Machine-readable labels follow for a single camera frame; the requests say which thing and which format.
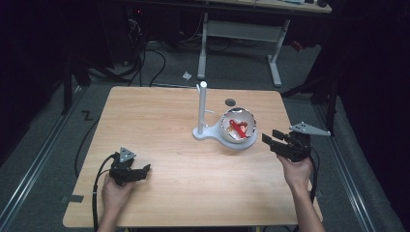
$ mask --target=metal rail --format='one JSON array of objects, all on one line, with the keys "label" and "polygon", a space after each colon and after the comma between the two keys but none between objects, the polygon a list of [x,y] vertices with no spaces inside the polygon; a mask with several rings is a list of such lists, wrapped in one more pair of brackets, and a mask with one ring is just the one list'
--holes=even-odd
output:
[{"label": "metal rail", "polygon": [[[323,128],[326,128],[324,122],[326,121],[325,112],[320,107],[320,105],[314,105],[313,109],[316,115],[321,119],[319,120]],[[353,181],[352,176],[350,175],[349,169],[346,166],[343,155],[338,148],[337,141],[333,136],[327,138],[329,144],[332,147],[335,163],[337,165],[337,172],[340,176],[341,181],[343,182],[344,188],[346,190],[347,196],[352,204],[353,211],[356,214],[356,217],[362,227],[363,231],[373,232],[376,231],[371,221],[370,215],[367,212],[365,202],[360,194],[359,190],[356,187],[355,182]]]},{"label": "metal rail", "polygon": [[79,102],[79,100],[84,96],[86,92],[85,88],[77,87],[74,92],[73,98],[73,105],[68,110],[65,115],[62,115],[59,120],[57,121],[56,125],[54,126],[51,133],[48,135],[47,139],[45,140],[42,148],[37,153],[33,163],[31,164],[30,168],[18,184],[18,187],[15,190],[12,198],[9,200],[9,203],[3,210],[0,215],[0,231],[8,231],[9,227],[12,225],[15,216],[18,213],[21,205],[24,203],[27,195],[29,194],[31,188],[36,183],[37,179],[39,178],[48,158],[50,157],[54,143],[59,137],[63,127],[66,125],[70,115],[73,112],[75,105]]}]

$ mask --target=table leg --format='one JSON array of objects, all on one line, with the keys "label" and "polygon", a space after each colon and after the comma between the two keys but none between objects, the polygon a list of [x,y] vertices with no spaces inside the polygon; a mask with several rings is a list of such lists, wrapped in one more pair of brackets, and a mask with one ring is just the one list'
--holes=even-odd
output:
[{"label": "table leg", "polygon": [[208,13],[204,13],[204,22],[202,28],[202,47],[201,53],[199,55],[199,65],[198,65],[198,79],[205,79],[205,69],[206,69],[206,40],[208,35]]},{"label": "table leg", "polygon": [[275,48],[274,54],[268,56],[269,67],[271,68],[272,79],[274,80],[274,85],[276,87],[281,86],[280,76],[279,76],[278,67],[277,67],[277,59],[278,59],[278,55],[279,55],[279,52],[280,52],[280,48],[283,44],[284,37],[286,36],[287,28],[289,27],[289,23],[290,23],[290,19],[286,19],[284,21],[283,26],[282,26],[282,28],[279,32],[277,46]]}]

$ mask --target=white stand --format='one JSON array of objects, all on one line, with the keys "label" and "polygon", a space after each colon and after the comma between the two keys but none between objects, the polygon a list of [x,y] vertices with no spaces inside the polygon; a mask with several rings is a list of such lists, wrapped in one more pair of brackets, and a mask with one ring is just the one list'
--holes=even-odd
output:
[{"label": "white stand", "polygon": [[231,143],[224,139],[220,134],[220,122],[215,123],[213,126],[208,127],[204,122],[205,114],[205,103],[206,103],[206,89],[207,83],[201,81],[199,85],[199,113],[198,113],[198,127],[194,128],[192,131],[193,136],[197,140],[204,140],[208,138],[215,139],[220,142],[223,146],[231,148],[234,150],[245,150],[256,141],[257,130],[254,131],[253,135],[243,143]]}]

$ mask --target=human hand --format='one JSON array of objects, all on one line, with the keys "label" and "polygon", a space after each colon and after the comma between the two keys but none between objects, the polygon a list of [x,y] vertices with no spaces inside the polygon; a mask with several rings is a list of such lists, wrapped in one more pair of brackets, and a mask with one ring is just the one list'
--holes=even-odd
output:
[{"label": "human hand", "polygon": [[310,159],[292,162],[287,158],[277,156],[283,165],[284,179],[291,190],[308,190],[308,180],[312,170]]},{"label": "human hand", "polygon": [[104,212],[119,215],[127,205],[134,184],[126,183],[124,186],[118,186],[115,180],[106,174],[102,187]]}]

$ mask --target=desk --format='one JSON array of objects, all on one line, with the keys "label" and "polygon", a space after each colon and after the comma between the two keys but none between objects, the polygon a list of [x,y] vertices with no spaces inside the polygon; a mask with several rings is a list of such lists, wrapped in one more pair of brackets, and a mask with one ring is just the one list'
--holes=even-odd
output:
[{"label": "desk", "polygon": [[[316,1],[313,4],[292,4],[278,0],[209,0],[207,2],[236,4],[248,7],[263,7],[274,8],[288,11],[301,11],[310,13],[326,13],[329,14],[332,9],[328,6],[321,8]],[[199,55],[198,64],[198,79],[205,78],[206,71],[206,43],[209,36],[226,37],[233,39],[255,40],[262,42],[276,43],[272,50],[272,55],[268,56],[268,63],[271,70],[274,85],[281,86],[280,76],[278,73],[277,59],[283,40],[290,23],[290,19],[286,19],[282,26],[262,26],[254,24],[225,22],[219,20],[208,20],[208,14],[204,14],[202,27],[202,46]]]},{"label": "desk", "polygon": [[[197,126],[196,89],[114,87],[73,190],[84,196],[70,202],[68,227],[92,227],[92,188],[100,165],[126,147],[136,153],[134,168],[151,163],[147,179],[137,182],[118,225],[252,226],[296,224],[282,166],[261,141],[272,129],[289,132],[280,94],[273,91],[207,90],[205,122],[213,125],[230,107],[250,110],[258,127],[256,142],[245,151],[192,136]],[[99,181],[98,210],[103,213]],[[317,203],[315,209],[321,216]]]}]

